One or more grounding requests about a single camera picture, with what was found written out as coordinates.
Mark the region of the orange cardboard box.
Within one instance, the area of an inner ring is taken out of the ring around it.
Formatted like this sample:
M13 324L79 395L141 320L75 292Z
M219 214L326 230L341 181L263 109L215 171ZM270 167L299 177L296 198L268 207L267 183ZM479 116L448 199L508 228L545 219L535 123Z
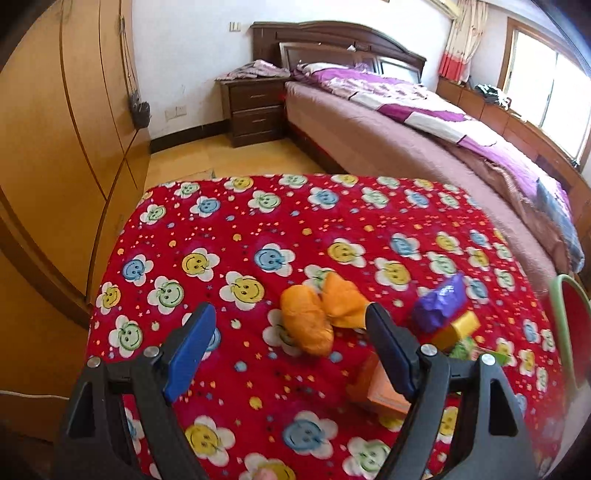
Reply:
M405 417L411 404L394 390L376 353L370 354L356 379L346 387L349 399L379 414Z

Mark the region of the orange plastic bag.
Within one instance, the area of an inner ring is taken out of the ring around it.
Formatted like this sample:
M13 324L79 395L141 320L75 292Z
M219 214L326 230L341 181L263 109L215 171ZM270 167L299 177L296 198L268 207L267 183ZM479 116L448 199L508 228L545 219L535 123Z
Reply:
M328 356L335 341L335 328L365 329L370 301L356 285L329 272L321 292L307 285L294 285L280 295L283 327L305 353Z

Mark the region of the small yellow box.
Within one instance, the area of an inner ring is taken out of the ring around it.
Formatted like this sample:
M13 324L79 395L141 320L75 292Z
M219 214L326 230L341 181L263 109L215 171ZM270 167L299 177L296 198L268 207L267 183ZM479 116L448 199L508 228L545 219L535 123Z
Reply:
M439 330L430 343L441 351L451 351L458 342L471 337L481 324L472 310L467 310L443 329Z

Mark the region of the purple crumpled wrapper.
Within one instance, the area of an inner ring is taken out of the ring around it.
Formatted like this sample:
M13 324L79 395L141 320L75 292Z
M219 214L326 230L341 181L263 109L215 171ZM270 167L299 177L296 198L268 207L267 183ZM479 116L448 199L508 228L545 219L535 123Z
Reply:
M412 318L423 332L445 328L465 308L468 299L464 278L463 273L456 273L415 302Z

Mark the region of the red basin green rim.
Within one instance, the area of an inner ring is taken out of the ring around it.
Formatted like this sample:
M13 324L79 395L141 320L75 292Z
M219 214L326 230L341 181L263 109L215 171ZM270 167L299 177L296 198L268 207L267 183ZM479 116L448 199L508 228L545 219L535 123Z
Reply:
M590 371L590 299L576 280L561 274L550 284L549 305L567 391L574 397Z

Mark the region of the red smiley flower blanket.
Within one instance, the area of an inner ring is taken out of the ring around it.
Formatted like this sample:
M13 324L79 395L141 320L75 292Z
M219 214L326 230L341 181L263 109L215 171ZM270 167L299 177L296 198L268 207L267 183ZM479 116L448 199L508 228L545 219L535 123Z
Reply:
M280 296L325 281L408 321L424 294L462 274L545 473L564 428L565 387L551 325L525 263L482 203L453 184L353 175L264 175L170 182L145 193L101 281L87 352L124 361L156 346L201 302L216 327L174 411L212 479L372 479L402 420L349 397L372 357L347 323L325 355L304 353L283 327Z

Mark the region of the blue plaid blanket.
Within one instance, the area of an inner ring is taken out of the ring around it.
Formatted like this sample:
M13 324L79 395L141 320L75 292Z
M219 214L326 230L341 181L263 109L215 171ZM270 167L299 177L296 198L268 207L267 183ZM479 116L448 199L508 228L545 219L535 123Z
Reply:
M576 228L541 178L537 180L536 205L558 226L569 253L569 270L573 273L580 273L585 265L585 254Z

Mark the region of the wooden window cabinet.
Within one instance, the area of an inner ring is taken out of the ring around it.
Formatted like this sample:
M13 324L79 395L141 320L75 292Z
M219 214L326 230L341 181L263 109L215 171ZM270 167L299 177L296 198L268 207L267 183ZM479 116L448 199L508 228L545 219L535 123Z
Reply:
M489 104L466 86L439 78L437 94L480 120L517 147L554 177L566 191L576 224L590 221L590 187L573 167L567 155L530 122L516 113Z

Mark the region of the black charger on wardrobe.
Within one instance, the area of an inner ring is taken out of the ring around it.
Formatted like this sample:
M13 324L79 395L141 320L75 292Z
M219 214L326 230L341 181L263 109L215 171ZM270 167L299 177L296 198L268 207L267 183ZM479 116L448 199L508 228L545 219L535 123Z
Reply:
M129 96L129 111L136 130L147 128L151 119L150 104L142 101L137 90Z

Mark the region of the clothes on window cabinet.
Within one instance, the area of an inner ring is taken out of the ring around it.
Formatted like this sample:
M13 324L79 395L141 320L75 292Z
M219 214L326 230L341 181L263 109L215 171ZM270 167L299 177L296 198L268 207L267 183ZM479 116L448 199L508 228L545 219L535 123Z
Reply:
M489 84L478 84L474 90L480 94L486 103L499 106L505 110L509 110L512 100L508 95L496 86Z

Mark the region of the dark wooden bed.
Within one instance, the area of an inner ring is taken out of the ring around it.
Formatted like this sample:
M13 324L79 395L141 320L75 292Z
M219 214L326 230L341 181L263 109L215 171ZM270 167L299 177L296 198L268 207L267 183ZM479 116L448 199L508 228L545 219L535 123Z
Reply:
M558 226L506 169L293 74L297 65L325 62L424 86L422 56L368 26L338 21L256 22L252 54L290 71L287 121L304 147L317 151L325 164L353 174L423 178L463 188L499 227L538 292L558 274L589 272L590 221L575 223L561 184L563 194L555 198L574 224L585 254L580 273L569 270L569 253Z

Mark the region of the purple patterned quilt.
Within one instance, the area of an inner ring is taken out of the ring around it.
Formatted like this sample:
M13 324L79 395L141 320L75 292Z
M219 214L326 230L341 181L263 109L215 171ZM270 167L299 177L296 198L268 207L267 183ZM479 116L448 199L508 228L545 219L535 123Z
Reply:
M512 143L420 84L325 62L297 65L293 74L297 80L484 157L512 174L528 197L535 199L539 186L555 197L563 194L560 183Z

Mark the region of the cloth on nightstand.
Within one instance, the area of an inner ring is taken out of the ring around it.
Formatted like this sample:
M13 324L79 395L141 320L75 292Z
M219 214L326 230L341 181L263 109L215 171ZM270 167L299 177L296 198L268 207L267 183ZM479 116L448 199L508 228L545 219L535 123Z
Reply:
M245 65L237 67L228 73L216 78L217 81L249 80L249 79L287 79L290 71L280 68L263 59L256 59Z

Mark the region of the red white curtain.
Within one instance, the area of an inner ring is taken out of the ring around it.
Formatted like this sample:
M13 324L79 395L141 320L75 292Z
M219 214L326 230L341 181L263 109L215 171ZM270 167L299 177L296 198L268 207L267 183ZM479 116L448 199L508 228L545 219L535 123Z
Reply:
M472 59L480 46L488 20L485 1L460 1L459 16L452 22L439 75L455 83L465 83L470 76Z

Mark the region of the wall light switch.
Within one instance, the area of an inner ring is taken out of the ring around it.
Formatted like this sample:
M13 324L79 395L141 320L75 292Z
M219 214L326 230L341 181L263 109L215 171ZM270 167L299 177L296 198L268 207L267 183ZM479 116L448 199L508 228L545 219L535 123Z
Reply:
M242 24L239 22L231 22L228 25L228 31L232 33L238 33L242 31Z

